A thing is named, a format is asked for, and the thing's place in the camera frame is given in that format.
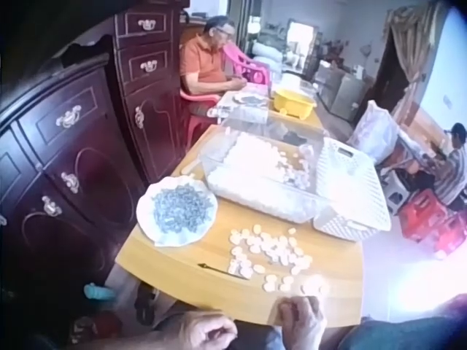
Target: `striped shirt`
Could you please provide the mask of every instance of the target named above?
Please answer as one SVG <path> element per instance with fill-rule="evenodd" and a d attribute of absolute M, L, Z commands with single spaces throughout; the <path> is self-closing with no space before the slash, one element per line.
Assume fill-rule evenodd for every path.
<path fill-rule="evenodd" d="M 450 205 L 467 186 L 466 146 L 453 150 L 446 163 L 439 169 L 434 190 L 436 197 L 446 206 Z"/>

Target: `white plate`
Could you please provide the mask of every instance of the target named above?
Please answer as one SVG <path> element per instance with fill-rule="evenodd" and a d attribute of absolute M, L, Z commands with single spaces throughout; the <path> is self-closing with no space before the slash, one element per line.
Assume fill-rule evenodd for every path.
<path fill-rule="evenodd" d="M 238 103 L 249 107 L 267 107 L 269 99 L 257 93 L 236 93 L 233 96 L 233 100 Z"/>
<path fill-rule="evenodd" d="M 195 190 L 203 193 L 212 204 L 207 209 L 207 220 L 198 226 L 196 232 L 191 232 L 188 229 L 182 230 L 180 233 L 163 233 L 155 221 L 154 212 L 156 210 L 154 198 L 161 190 L 173 190 L 179 185 L 189 184 Z M 136 206 L 136 218 L 139 226 L 144 234 L 154 242 L 155 246 L 185 246 L 193 242 L 199 241 L 204 237 L 207 231 L 214 224 L 217 213 L 217 199 L 206 185 L 199 180 L 192 179 L 189 176 L 165 177 L 157 184 L 152 184 L 147 188 L 146 193 L 139 199 Z"/>

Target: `elderly man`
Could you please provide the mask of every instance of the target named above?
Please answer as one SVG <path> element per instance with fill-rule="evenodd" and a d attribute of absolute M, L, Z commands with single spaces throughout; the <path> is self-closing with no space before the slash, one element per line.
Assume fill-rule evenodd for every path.
<path fill-rule="evenodd" d="M 180 53 L 180 76 L 183 88 L 190 95 L 222 94 L 241 90 L 247 80 L 227 77 L 223 71 L 222 48 L 235 34 L 234 23 L 226 16 L 215 16 L 206 22 L 202 35 L 183 45 Z M 193 103 L 190 111 L 206 115 L 209 107 Z"/>
<path fill-rule="evenodd" d="M 451 129 L 451 142 L 454 149 L 446 161 L 430 160 L 432 174 L 418 171 L 414 175 L 414 188 L 431 188 L 436 197 L 449 209 L 461 211 L 466 207 L 464 190 L 467 187 L 467 132 L 464 125 L 455 123 Z"/>

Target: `pink plastic chair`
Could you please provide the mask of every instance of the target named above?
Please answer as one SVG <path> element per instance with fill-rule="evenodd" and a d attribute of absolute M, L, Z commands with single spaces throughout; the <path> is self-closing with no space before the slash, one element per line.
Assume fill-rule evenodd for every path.
<path fill-rule="evenodd" d="M 235 75 L 244 77 L 248 82 L 270 85 L 270 71 L 267 64 L 256 62 L 246 56 L 233 42 L 223 48 L 225 58 L 233 65 Z"/>
<path fill-rule="evenodd" d="M 200 136 L 207 130 L 210 125 L 217 124 L 217 118 L 204 117 L 200 115 L 191 114 L 188 111 L 188 104 L 191 102 L 202 102 L 206 104 L 209 108 L 214 107 L 217 102 L 220 100 L 218 95 L 201 95 L 193 96 L 188 95 L 183 89 L 180 89 L 180 97 L 184 101 L 183 108 L 186 110 L 186 113 L 189 114 L 188 117 L 188 134 L 186 135 L 186 144 L 185 148 L 188 151 Z"/>

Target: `doorway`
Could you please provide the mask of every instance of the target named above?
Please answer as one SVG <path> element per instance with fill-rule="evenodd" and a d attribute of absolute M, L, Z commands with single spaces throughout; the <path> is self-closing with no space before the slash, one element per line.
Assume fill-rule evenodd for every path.
<path fill-rule="evenodd" d="M 404 97 L 407 86 L 409 81 L 399 63 L 393 32 L 389 31 L 377 78 L 358 108 L 355 123 L 360 121 L 370 100 L 374 100 L 378 106 L 391 113 L 395 105 Z"/>
<path fill-rule="evenodd" d="M 316 28 L 307 24 L 289 21 L 287 29 L 286 64 L 295 72 L 301 73 L 312 46 Z"/>

